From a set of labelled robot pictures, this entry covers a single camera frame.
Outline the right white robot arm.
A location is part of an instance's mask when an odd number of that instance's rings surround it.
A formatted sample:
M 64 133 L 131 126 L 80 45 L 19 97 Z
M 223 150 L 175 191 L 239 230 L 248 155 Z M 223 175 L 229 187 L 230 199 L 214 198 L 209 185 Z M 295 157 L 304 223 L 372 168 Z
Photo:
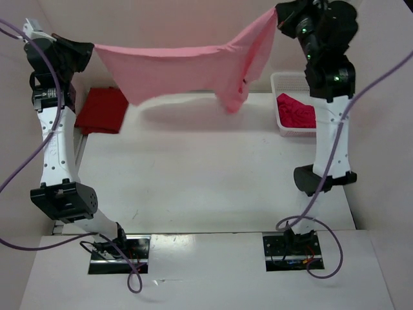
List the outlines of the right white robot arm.
M 345 110 L 354 97 L 356 70 L 345 52 L 358 31 L 358 14 L 345 1 L 291 1 L 275 9 L 278 29 L 299 41 L 307 60 L 304 75 L 316 115 L 315 161 L 293 173 L 308 205 L 298 219 L 286 220 L 283 233 L 283 247 L 297 254 L 314 239 L 318 195 L 357 180 L 348 162 Z

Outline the magenta t shirt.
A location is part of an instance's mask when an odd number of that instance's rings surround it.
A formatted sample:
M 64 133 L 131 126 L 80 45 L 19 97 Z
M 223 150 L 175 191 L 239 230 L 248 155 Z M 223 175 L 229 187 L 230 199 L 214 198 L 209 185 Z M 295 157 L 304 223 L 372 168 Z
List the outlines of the magenta t shirt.
M 314 129 L 316 113 L 314 107 L 282 93 L 277 97 L 277 108 L 282 126 L 286 128 Z

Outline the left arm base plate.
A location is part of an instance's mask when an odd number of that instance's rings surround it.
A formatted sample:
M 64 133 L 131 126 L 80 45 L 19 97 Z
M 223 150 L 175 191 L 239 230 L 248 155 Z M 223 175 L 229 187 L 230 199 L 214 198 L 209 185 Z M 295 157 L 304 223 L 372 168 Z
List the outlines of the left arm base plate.
M 123 255 L 106 243 L 82 242 L 90 253 L 88 274 L 129 274 L 132 268 L 124 256 L 137 268 L 139 274 L 147 274 L 150 240 L 150 235 L 128 234 L 125 245 L 120 246 Z

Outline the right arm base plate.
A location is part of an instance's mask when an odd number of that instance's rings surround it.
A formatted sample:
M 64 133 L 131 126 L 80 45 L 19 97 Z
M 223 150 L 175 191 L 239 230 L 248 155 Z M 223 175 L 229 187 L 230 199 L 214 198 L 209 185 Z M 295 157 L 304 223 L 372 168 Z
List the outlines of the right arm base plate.
M 263 233 L 262 240 L 267 272 L 305 271 L 308 264 L 310 270 L 325 268 L 315 231 Z

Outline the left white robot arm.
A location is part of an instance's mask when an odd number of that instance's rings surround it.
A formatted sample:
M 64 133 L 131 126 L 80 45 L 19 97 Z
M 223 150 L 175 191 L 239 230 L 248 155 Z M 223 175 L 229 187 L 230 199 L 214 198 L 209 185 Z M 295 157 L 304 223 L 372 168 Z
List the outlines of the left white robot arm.
M 85 70 L 94 45 L 41 30 L 29 38 L 33 42 L 26 43 L 24 50 L 34 70 L 29 80 L 32 103 L 46 143 L 40 186 L 30 191 L 30 199 L 50 219 L 95 233 L 99 254 L 122 258 L 129 249 L 123 228 L 99 211 L 95 190 L 81 183 L 76 167 L 76 90 L 72 78 Z

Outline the light pink t shirt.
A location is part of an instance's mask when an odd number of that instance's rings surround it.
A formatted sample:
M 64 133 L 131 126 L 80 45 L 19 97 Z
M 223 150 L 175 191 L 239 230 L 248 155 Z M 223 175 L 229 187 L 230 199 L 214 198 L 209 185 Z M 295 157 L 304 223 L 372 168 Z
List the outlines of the light pink t shirt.
M 184 48 L 94 50 L 125 98 L 133 105 L 169 94 L 210 90 L 229 113 L 247 100 L 270 57 L 277 26 L 275 8 L 223 45 Z

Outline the dark red t shirt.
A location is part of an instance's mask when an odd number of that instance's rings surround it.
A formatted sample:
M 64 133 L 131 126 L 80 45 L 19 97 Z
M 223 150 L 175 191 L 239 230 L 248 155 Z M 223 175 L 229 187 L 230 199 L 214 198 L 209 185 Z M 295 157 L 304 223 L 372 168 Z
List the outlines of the dark red t shirt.
M 127 108 L 128 101 L 119 89 L 91 88 L 75 127 L 83 135 L 119 134 Z

